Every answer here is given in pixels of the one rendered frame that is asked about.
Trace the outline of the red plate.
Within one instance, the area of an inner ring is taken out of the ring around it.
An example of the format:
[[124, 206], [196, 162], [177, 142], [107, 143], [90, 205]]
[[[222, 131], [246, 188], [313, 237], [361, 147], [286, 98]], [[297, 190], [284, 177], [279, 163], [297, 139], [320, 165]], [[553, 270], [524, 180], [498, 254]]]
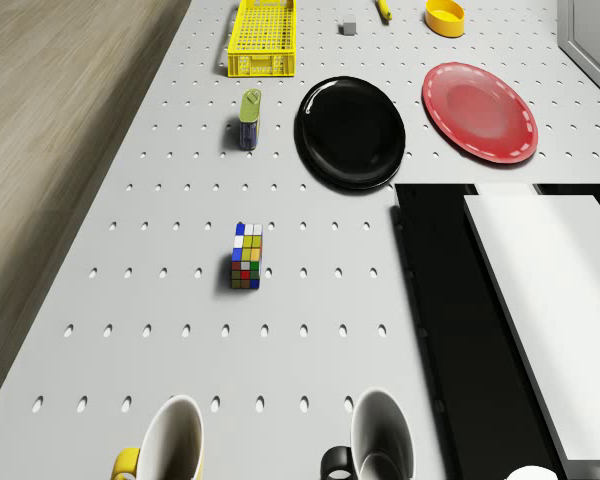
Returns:
[[486, 70], [459, 62], [439, 64], [424, 77], [422, 99], [438, 129], [476, 157], [512, 165], [536, 151], [539, 133], [528, 105]]

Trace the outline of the black plate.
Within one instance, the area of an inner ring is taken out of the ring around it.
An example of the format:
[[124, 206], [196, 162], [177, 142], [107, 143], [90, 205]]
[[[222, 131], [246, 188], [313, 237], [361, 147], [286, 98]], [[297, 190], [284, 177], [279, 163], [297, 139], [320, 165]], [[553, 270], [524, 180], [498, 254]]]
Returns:
[[339, 189], [368, 190], [388, 182], [401, 166], [406, 139], [402, 117], [389, 97], [351, 76], [312, 86], [294, 121], [301, 161]]

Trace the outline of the yellow basket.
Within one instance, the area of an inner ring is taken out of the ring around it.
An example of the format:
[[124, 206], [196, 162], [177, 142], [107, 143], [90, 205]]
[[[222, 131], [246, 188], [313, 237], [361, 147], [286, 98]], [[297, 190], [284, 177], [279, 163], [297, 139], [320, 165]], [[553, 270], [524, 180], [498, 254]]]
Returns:
[[228, 75], [294, 76], [295, 66], [295, 0], [241, 0], [228, 46]]

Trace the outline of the flat-sided can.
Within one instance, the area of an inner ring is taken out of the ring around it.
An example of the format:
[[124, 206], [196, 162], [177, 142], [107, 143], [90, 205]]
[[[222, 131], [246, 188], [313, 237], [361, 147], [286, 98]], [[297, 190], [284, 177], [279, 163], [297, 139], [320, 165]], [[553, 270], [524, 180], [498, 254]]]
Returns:
[[260, 124], [261, 91], [256, 88], [244, 92], [239, 112], [239, 146], [253, 150], [257, 146]]

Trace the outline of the yellow bowl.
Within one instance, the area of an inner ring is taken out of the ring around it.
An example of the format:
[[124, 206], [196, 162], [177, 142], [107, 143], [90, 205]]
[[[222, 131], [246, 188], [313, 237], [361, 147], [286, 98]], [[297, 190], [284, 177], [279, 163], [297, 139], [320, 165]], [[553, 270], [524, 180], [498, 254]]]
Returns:
[[435, 33], [457, 38], [465, 31], [465, 11], [454, 0], [427, 0], [425, 5], [425, 21]]

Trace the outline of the black mug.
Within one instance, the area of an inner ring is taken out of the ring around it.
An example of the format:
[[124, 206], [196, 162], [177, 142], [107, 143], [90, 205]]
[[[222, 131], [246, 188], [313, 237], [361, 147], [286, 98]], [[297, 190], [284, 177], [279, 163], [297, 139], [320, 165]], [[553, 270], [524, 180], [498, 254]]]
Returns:
[[363, 392], [354, 406], [350, 444], [328, 449], [320, 480], [415, 480], [415, 446], [395, 398], [381, 388]]

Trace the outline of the black stove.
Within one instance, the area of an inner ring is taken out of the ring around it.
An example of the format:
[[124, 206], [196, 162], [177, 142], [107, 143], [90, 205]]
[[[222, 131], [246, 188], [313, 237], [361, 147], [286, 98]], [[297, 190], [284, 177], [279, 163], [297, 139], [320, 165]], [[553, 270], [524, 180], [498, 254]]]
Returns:
[[600, 184], [400, 184], [451, 480], [600, 480]]

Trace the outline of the puzzle cube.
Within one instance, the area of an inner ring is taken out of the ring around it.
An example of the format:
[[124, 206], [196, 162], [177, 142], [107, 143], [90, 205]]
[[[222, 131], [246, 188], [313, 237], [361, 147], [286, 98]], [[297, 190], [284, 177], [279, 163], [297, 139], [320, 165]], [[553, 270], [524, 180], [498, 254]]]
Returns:
[[261, 280], [263, 226], [238, 223], [231, 254], [231, 287], [258, 289]]

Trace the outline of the yellow mug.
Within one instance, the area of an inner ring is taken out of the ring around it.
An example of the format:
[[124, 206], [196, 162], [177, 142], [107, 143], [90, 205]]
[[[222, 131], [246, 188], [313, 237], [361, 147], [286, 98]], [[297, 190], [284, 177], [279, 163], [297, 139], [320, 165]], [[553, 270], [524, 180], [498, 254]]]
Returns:
[[176, 395], [158, 410], [140, 448], [117, 456], [111, 480], [203, 480], [204, 423], [197, 403]]

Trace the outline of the white cabinet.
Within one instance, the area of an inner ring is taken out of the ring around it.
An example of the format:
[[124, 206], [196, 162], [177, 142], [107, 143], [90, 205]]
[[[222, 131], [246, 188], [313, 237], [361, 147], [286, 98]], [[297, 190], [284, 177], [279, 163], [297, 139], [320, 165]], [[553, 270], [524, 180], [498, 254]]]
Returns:
[[559, 47], [600, 88], [600, 0], [556, 0]]

